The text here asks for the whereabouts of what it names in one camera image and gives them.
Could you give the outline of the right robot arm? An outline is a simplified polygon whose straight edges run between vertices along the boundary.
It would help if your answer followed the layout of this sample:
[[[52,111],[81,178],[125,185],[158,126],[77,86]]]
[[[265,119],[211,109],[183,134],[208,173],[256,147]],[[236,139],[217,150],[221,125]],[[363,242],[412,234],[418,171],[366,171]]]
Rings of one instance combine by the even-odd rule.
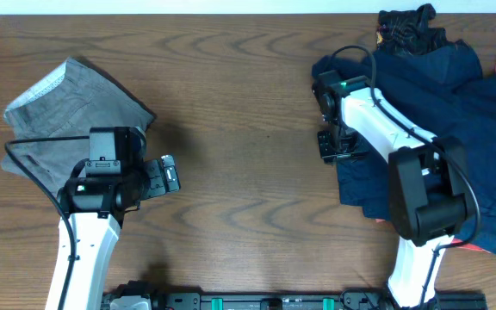
[[[455,235],[478,216],[462,143],[412,123],[369,77],[344,80],[326,71],[315,78],[312,91],[331,126],[318,134],[325,163],[376,152],[387,164],[388,209],[400,241],[381,308],[440,308],[434,284],[443,254],[459,246]]]

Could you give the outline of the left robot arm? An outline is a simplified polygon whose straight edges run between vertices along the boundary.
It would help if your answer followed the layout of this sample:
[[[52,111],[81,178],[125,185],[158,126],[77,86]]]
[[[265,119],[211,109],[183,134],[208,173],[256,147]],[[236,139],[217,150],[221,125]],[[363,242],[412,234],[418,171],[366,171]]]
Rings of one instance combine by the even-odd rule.
[[[60,190],[59,249],[46,309],[98,309],[124,215],[180,189],[175,159],[94,157]]]

